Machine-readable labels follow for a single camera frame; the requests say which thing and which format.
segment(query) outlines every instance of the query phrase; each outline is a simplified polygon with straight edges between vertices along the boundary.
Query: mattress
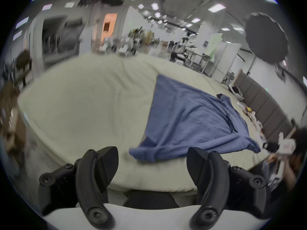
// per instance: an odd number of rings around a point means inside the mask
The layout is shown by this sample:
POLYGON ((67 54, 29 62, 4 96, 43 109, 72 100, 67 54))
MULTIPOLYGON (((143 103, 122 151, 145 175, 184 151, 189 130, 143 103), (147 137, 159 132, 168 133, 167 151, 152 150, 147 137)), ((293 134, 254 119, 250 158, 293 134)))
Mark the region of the mattress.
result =
MULTIPOLYGON (((186 158, 145 163, 128 153, 144 139, 158 74, 214 96, 229 96, 246 121, 251 138, 257 141, 253 124, 220 83, 144 54, 129 58, 86 54, 57 64, 25 88, 18 107, 42 149, 61 165, 74 164, 88 149, 116 146, 119 166, 110 188, 193 191, 196 187, 187 171, 186 158)), ((232 166, 250 169, 267 155, 263 150, 256 154, 245 149, 222 157, 232 166)))

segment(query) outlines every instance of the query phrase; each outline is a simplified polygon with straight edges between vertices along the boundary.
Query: person's hair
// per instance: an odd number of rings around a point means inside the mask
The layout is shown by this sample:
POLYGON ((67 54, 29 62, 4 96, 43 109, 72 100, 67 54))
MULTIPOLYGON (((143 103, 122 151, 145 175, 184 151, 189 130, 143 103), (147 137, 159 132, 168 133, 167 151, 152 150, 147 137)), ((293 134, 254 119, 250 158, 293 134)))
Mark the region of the person's hair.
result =
POLYGON ((294 139, 296 143, 296 148, 292 154, 301 154, 303 160, 307 150, 307 128, 298 129, 291 138, 294 139))

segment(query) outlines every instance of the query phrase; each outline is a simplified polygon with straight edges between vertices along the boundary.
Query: cardboard box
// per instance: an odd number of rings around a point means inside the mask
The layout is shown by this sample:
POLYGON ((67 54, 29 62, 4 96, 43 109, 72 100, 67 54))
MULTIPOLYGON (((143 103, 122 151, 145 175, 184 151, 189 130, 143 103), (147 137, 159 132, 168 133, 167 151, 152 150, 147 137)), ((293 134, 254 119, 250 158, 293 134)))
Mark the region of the cardboard box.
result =
POLYGON ((10 81, 0 92, 0 135, 5 138, 7 154, 11 151, 17 154, 25 145, 25 124, 17 108, 19 92, 10 81))

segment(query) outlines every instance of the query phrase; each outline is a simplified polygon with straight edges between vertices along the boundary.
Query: blue cloth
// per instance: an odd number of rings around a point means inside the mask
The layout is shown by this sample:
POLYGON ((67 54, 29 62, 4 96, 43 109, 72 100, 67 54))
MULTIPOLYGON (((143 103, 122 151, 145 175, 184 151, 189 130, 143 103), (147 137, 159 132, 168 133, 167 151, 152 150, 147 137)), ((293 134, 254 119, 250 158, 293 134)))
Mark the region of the blue cloth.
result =
POLYGON ((219 99, 163 75, 157 77, 145 135, 129 153, 150 162, 185 156, 189 147, 221 154, 243 149, 260 152, 229 97, 219 99))

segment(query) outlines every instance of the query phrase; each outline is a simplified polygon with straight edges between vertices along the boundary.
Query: upholstered headboard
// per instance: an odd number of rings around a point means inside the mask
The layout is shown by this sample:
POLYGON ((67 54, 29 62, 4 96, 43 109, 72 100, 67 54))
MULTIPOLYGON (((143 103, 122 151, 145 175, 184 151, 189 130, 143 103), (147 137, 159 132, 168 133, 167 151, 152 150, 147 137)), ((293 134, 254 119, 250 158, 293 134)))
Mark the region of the upholstered headboard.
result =
POLYGON ((239 71, 232 84, 241 90, 243 102, 255 111, 268 141, 278 142, 280 132, 283 132, 284 137, 290 133, 292 125, 285 113, 271 95, 251 77, 239 71))

